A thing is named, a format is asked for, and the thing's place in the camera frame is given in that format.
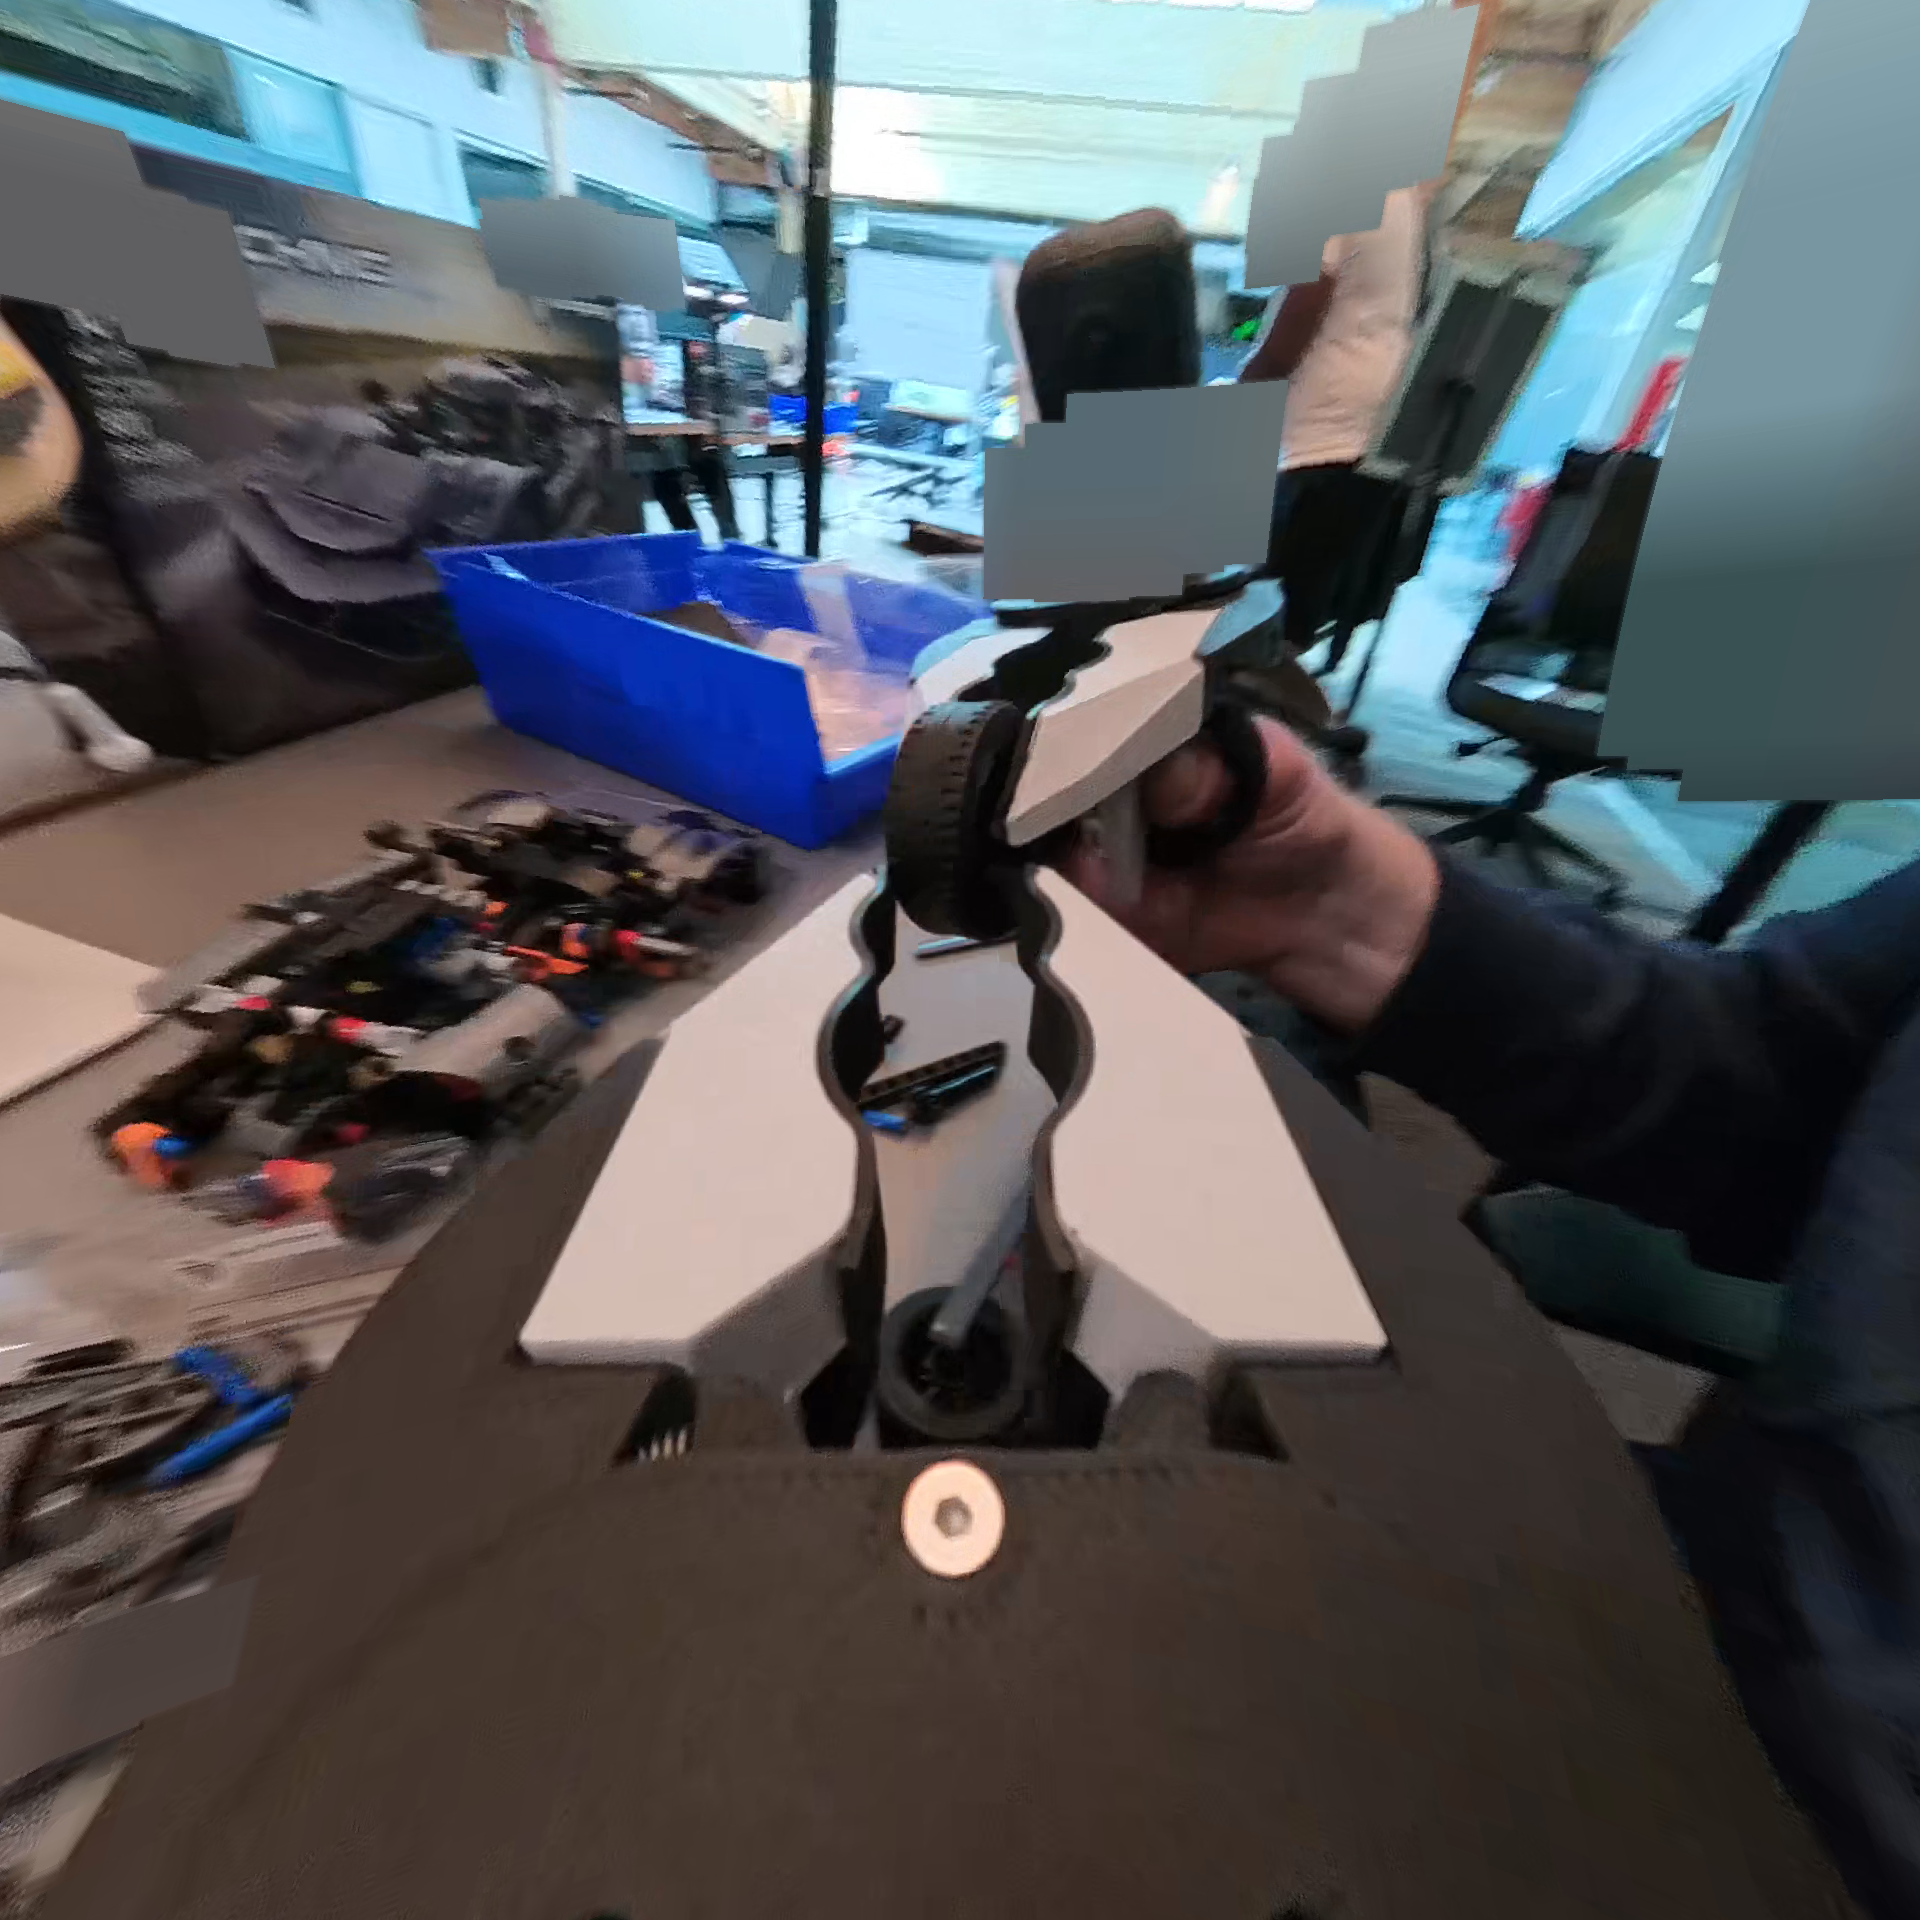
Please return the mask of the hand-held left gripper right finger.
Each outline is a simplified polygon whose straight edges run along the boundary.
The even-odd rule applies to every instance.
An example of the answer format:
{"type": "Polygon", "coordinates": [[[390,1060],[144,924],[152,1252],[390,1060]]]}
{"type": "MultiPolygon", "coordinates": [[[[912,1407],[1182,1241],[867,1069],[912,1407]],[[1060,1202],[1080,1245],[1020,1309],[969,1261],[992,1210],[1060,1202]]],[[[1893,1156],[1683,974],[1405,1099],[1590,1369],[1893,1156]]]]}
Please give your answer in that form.
{"type": "Polygon", "coordinates": [[[1053,870],[1025,874],[1035,1139],[1029,1304],[1118,1412],[1180,1381],[1372,1366],[1389,1332],[1253,1038],[1053,870]]]}

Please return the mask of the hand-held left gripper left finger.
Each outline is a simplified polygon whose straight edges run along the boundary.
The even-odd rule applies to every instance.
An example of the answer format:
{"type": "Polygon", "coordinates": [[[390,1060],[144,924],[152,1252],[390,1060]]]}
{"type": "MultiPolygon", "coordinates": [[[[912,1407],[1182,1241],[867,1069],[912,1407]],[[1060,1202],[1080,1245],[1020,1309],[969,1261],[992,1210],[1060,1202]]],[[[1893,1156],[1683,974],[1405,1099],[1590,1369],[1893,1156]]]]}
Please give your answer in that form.
{"type": "Polygon", "coordinates": [[[527,1361],[742,1383],[816,1446],[873,1437],[887,1236],[860,1092],[895,952],[887,878],[860,872],[661,1032],[527,1361]]]}

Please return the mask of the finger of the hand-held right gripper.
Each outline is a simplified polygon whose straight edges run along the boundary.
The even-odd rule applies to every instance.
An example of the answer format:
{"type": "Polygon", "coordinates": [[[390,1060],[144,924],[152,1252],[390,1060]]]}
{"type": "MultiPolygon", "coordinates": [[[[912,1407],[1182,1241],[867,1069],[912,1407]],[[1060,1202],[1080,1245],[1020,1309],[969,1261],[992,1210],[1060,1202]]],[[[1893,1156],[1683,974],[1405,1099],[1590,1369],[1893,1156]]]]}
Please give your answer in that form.
{"type": "Polygon", "coordinates": [[[1220,621],[1217,609],[1158,613],[1098,635],[1094,661],[1029,716],[1001,815],[1010,848],[1082,821],[1194,738],[1220,621]]]}
{"type": "Polygon", "coordinates": [[[978,621],[912,661],[912,711],[978,701],[1035,711],[1106,656],[1104,629],[1080,617],[1036,625],[978,621]]]}

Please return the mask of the small black toy tyre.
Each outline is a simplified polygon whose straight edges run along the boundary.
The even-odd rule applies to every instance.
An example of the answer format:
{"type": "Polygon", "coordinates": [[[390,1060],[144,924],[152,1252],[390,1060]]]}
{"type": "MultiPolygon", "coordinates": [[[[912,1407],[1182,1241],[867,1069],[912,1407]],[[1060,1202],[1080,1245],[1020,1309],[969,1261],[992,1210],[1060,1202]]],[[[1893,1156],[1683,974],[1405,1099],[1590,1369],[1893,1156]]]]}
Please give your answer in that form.
{"type": "Polygon", "coordinates": [[[1025,744],[1025,709],[949,701],[902,733],[880,810],[887,884],[899,913],[935,936],[1016,939],[1031,864],[1065,845],[1051,830],[1029,845],[1004,837],[1025,744]]]}

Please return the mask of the large toy brick car model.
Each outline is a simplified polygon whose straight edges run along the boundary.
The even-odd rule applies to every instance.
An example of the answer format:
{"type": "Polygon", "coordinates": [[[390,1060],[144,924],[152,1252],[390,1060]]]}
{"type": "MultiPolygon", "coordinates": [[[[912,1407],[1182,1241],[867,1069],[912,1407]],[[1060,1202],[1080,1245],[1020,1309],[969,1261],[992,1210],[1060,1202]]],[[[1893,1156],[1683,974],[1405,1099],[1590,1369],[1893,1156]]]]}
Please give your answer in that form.
{"type": "Polygon", "coordinates": [[[366,840],[159,979],[190,1046],[92,1122],[114,1171],[228,1226],[397,1238],[546,1128],[600,1029],[706,972],[770,880],[762,834],[661,801],[491,789],[366,840]]]}

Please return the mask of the person's right forearm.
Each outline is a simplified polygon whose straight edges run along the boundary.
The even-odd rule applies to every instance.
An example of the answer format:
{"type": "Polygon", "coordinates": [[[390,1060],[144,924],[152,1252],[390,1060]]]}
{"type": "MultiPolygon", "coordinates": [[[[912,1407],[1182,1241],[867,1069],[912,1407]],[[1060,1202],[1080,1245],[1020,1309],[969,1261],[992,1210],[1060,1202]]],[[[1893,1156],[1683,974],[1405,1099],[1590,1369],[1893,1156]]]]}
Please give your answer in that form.
{"type": "Polygon", "coordinates": [[[1917,864],[1739,948],[1439,872],[1366,1072],[1710,1271],[1917,1271],[1917,864]]]}

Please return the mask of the dark toy set box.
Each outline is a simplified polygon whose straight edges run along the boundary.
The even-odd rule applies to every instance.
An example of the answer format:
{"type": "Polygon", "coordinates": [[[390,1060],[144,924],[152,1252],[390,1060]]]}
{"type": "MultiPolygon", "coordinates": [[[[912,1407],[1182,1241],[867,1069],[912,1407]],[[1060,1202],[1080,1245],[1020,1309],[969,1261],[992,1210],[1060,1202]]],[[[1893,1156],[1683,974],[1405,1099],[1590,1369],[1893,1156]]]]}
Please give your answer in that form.
{"type": "Polygon", "coordinates": [[[268,431],[214,461],[105,319],[6,301],[52,376],[79,472],[3,544],[3,677],[33,677],[111,776],[232,759],[476,682],[436,547],[637,535],[639,454],[610,414],[499,355],[447,359],[363,409],[242,405],[268,431]],[[84,713],[84,701],[105,716],[84,713]]]}

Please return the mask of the person's right hand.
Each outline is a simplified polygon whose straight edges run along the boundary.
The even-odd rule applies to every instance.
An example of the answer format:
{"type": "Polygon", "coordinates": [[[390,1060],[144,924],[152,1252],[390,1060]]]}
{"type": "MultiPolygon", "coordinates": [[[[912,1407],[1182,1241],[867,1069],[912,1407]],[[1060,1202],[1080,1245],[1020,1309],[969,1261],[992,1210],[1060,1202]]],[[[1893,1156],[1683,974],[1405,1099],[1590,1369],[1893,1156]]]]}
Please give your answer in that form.
{"type": "Polygon", "coordinates": [[[1318,1025],[1362,1033],[1425,944],[1437,860],[1291,731],[1262,716],[1256,735],[1262,803],[1210,862],[1150,864],[1126,885],[1082,833],[1063,872],[1177,972],[1243,972],[1318,1025]]]}

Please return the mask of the long black brick beam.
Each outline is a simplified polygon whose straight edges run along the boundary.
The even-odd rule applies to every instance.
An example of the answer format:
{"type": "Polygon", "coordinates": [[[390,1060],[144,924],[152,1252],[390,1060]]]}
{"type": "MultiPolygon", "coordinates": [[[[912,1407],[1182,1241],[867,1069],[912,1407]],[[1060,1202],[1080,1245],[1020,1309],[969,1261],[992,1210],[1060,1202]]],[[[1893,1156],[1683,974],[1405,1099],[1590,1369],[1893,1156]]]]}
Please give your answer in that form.
{"type": "Polygon", "coordinates": [[[871,1079],[856,1092],[861,1111],[919,1109],[937,1104],[949,1091],[974,1091],[1000,1079],[1008,1062],[1004,1041],[982,1041],[937,1054],[911,1069],[895,1069],[871,1079]]]}

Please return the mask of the black metal pole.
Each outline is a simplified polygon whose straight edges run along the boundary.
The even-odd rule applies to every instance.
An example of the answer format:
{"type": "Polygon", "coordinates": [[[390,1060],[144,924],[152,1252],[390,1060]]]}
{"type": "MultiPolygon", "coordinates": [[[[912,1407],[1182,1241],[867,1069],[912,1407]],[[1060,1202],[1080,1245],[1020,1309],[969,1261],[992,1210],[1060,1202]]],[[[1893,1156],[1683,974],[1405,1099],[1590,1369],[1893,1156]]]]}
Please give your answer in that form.
{"type": "Polygon", "coordinates": [[[833,106],[837,89],[837,2],[808,2],[808,117],[804,174],[804,552],[821,556],[829,402],[833,106]]]}

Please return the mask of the large black toy wheel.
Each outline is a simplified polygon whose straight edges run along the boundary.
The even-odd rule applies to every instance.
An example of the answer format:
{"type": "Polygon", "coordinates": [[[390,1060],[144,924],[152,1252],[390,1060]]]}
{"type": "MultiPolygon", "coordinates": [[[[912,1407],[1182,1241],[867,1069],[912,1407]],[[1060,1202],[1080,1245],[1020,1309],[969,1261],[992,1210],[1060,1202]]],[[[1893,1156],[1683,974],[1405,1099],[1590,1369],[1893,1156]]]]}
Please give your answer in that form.
{"type": "Polygon", "coordinates": [[[1000,1289],[919,1289],[878,1332],[873,1425],[887,1450],[1031,1438],[1029,1339],[1000,1289]]]}

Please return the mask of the blue plastic bin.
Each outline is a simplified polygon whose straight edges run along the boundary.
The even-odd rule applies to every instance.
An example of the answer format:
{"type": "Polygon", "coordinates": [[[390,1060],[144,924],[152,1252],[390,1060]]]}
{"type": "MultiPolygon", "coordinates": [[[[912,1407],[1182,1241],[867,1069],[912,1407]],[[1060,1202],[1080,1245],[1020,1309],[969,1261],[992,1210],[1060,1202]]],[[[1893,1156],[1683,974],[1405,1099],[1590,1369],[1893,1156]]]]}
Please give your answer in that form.
{"type": "Polygon", "coordinates": [[[867,821],[911,665],[988,607],[699,535],[441,547],[495,716],[800,848],[867,821]]]}

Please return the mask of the black office chair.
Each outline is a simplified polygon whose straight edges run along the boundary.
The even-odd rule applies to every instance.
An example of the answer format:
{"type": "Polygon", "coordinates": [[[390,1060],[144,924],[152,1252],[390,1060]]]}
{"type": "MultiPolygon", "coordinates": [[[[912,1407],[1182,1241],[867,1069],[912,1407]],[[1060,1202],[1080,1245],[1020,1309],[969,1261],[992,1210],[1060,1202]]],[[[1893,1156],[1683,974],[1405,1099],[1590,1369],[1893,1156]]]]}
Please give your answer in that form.
{"type": "Polygon", "coordinates": [[[1437,848],[1480,850],[1533,885],[1578,893],[1599,913],[1624,904],[1627,880],[1543,821],[1552,789],[1619,772],[1599,733],[1619,625],[1663,458],[1640,446],[1574,446],[1546,485],[1513,570],[1492,590],[1444,685],[1444,705],[1482,735],[1459,758],[1507,746],[1525,768],[1498,803],[1380,794],[1385,810],[1433,819],[1437,848]]]}

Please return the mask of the clear bag of brick pieces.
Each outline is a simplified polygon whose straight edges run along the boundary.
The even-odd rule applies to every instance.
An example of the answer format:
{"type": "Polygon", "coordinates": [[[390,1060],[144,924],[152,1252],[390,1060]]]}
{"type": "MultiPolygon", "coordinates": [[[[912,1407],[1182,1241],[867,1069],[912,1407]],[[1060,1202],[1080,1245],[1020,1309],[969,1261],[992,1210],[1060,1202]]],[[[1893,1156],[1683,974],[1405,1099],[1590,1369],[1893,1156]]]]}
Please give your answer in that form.
{"type": "Polygon", "coordinates": [[[3,1649],[212,1578],[316,1366],[300,1336],[156,1350],[65,1301],[42,1244],[3,1245],[3,1649]]]}

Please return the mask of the white book stand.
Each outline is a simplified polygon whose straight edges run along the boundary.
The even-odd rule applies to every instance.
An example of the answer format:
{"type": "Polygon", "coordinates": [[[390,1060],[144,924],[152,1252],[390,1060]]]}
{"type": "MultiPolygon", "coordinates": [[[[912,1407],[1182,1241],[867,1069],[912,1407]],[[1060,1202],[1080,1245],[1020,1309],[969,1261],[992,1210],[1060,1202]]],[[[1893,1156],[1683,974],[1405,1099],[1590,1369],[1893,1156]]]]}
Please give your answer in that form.
{"type": "MultiPolygon", "coordinates": [[[[79,485],[84,437],[65,398],[3,327],[3,547],[49,528],[79,485]]],[[[148,776],[156,755],[3,629],[3,821],[148,776]]],[[[3,1100],[124,1045],[148,1019],[150,968],[3,919],[3,1100]]]]}

